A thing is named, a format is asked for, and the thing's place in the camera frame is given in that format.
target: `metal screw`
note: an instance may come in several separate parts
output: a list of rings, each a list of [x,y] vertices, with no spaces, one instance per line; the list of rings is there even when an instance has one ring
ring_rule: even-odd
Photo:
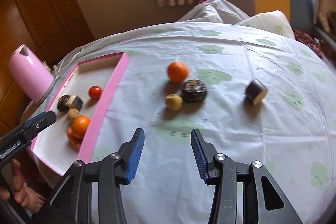
[[[74,163],[73,163],[73,166],[74,167],[81,167],[83,165],[83,161],[82,160],[76,160]]]
[[[258,160],[255,160],[254,162],[253,162],[253,166],[254,167],[256,167],[256,168],[260,168],[260,167],[262,167],[262,163],[260,162],[260,161],[258,161]]]
[[[112,153],[110,157],[113,160],[117,160],[118,158],[120,158],[120,154],[119,153]]]
[[[218,154],[216,154],[215,157],[216,157],[216,159],[218,159],[218,160],[224,160],[224,159],[225,159],[225,155],[222,154],[222,153],[218,153]]]

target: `orange fruit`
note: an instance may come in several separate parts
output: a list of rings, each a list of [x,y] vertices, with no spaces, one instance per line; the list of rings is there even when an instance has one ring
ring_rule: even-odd
[[[67,136],[68,136],[68,139],[69,141],[77,148],[79,149],[81,147],[81,143],[82,143],[82,140],[78,139],[78,138],[75,138],[73,136],[73,132],[72,132],[72,129],[69,128],[67,130]]]
[[[75,138],[83,139],[90,119],[84,115],[79,115],[71,125],[72,135]]]
[[[188,68],[182,62],[173,62],[167,67],[167,74],[173,83],[181,83],[188,76]]]

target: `eggplant piece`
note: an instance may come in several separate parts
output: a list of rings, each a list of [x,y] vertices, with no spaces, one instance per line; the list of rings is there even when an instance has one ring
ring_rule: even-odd
[[[62,97],[58,98],[57,109],[59,111],[69,110],[69,107],[66,105],[69,99],[70,99],[70,95],[63,95]]]
[[[184,82],[181,87],[183,101],[187,103],[202,102],[208,94],[206,84],[197,79]]]
[[[66,105],[68,108],[76,108],[80,111],[83,106],[83,101],[77,95],[71,95]]]
[[[268,89],[257,79],[253,79],[246,87],[245,95],[252,101],[253,105],[258,105],[266,96]]]

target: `pink box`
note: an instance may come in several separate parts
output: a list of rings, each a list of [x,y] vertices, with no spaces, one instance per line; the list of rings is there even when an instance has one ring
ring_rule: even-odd
[[[105,112],[127,64],[128,57],[125,52],[79,62],[58,88],[45,110],[54,111],[57,114],[57,120],[32,141],[31,150],[44,164],[59,175],[64,175],[75,160],[90,162]],[[98,85],[103,89],[99,100],[90,99],[87,94],[93,85]],[[80,114],[91,119],[79,151],[72,146],[66,134],[67,129],[71,126],[71,122],[67,118],[68,112],[57,110],[58,98],[65,94],[78,95],[83,100]]]

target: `tomato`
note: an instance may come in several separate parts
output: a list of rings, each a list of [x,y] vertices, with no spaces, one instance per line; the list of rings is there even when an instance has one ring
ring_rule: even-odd
[[[101,96],[101,88],[97,85],[94,85],[94,86],[90,87],[89,96],[92,99],[99,99],[100,96]]]

